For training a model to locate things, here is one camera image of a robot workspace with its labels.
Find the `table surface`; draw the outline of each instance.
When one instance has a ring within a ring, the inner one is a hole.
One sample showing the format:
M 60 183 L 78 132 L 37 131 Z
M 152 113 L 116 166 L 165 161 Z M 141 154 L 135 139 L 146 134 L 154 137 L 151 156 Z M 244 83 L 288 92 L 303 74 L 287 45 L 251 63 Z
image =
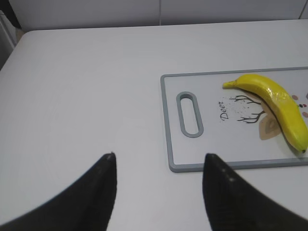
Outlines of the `table surface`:
M 0 72 L 0 223 L 114 151 L 109 231 L 209 231 L 202 173 L 168 168 L 160 77 L 308 66 L 307 38 L 307 20 L 27 33 Z M 238 173 L 308 218 L 308 167 Z

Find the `banana stem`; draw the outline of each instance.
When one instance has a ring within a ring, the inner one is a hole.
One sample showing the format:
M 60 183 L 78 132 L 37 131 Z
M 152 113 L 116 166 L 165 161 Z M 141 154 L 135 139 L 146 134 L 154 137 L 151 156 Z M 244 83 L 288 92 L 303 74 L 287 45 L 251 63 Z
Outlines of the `banana stem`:
M 235 84 L 236 84 L 236 81 L 226 82 L 226 83 L 223 83 L 222 88 L 225 88 L 225 89 L 234 88 Z

